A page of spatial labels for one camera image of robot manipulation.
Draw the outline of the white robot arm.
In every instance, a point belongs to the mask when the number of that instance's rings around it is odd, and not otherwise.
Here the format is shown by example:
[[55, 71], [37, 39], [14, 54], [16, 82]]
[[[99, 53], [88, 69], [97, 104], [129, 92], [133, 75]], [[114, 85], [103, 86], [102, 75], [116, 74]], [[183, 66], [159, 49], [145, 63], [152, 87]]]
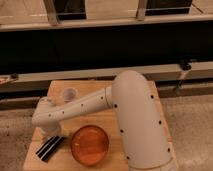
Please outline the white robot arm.
[[136, 71], [123, 71], [110, 86], [61, 106], [44, 97], [32, 123], [44, 133], [55, 133], [63, 120], [109, 108], [117, 116], [129, 171], [178, 171], [154, 94]]

